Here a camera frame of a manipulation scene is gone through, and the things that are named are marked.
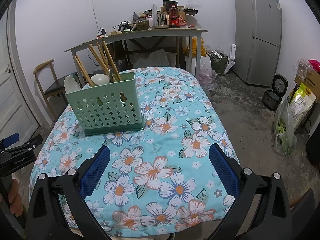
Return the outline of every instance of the gray refrigerator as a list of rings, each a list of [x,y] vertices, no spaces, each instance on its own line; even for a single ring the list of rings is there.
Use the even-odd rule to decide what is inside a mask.
[[[235,0],[236,56],[233,71],[246,83],[271,86],[282,36],[279,0]]]

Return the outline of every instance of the open rice cooker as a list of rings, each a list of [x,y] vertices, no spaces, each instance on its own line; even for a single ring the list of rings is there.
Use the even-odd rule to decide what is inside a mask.
[[[282,97],[287,92],[288,81],[281,75],[274,76],[272,81],[272,90],[264,92],[262,97],[263,104],[271,111],[276,111]]]

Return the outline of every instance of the white door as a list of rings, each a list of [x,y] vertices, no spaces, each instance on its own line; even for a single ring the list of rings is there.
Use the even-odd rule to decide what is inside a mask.
[[[28,108],[12,72],[7,42],[7,11],[0,19],[0,138],[20,135],[28,141],[39,124]]]

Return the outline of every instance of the orange plastic bag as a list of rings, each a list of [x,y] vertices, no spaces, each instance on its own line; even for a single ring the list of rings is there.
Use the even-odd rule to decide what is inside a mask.
[[[183,50],[184,55],[189,57],[189,45],[186,49]],[[197,38],[192,37],[192,56],[195,57],[197,54]],[[207,54],[205,53],[205,48],[203,46],[203,38],[201,38],[201,56],[205,57]]]

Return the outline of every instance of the chopstick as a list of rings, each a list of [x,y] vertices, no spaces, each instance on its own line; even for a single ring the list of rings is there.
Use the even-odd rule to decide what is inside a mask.
[[[107,68],[108,68],[108,70],[109,70],[109,69],[110,69],[110,66],[109,66],[109,64],[108,64],[108,61],[106,60],[106,57],[105,57],[104,54],[103,54],[103,51],[102,51],[99,43],[97,43],[97,47],[98,47],[98,49],[99,49],[99,52],[100,52],[100,55],[101,55],[101,57],[102,57],[102,60],[103,60],[104,64],[107,66]]]
[[[93,81],[92,81],[91,78],[89,77],[89,75],[88,75],[87,71],[85,70],[85,68],[84,68],[84,66],[83,66],[83,64],[82,64],[79,56],[78,56],[78,55],[74,55],[74,58],[75,58],[75,60],[76,60],[76,62],[77,62],[77,64],[78,64],[78,66],[79,66],[82,74],[84,75],[85,79],[88,81],[89,86],[90,86],[90,87],[94,87],[95,84],[93,83]]]
[[[91,51],[93,56],[96,58],[96,60],[98,61],[98,63],[102,67],[102,69],[105,71],[105,73],[109,76],[110,72],[109,72],[107,66],[104,64],[103,60],[99,57],[99,55],[97,54],[97,52],[94,49],[94,47],[92,46],[92,44],[89,44],[89,50]]]
[[[113,62],[113,59],[112,59],[112,57],[111,57],[111,55],[110,55],[110,52],[109,52],[109,50],[108,50],[108,47],[107,47],[105,41],[102,41],[102,45],[103,45],[104,50],[106,51],[107,58],[108,58],[108,60],[110,61],[111,66],[112,66],[114,72],[116,73],[116,76],[117,76],[118,80],[119,80],[119,81],[122,81],[122,79],[121,79],[121,77],[120,77],[120,75],[119,75],[119,72],[118,72],[118,70],[117,70],[117,68],[116,68],[116,65],[115,65],[115,63]]]

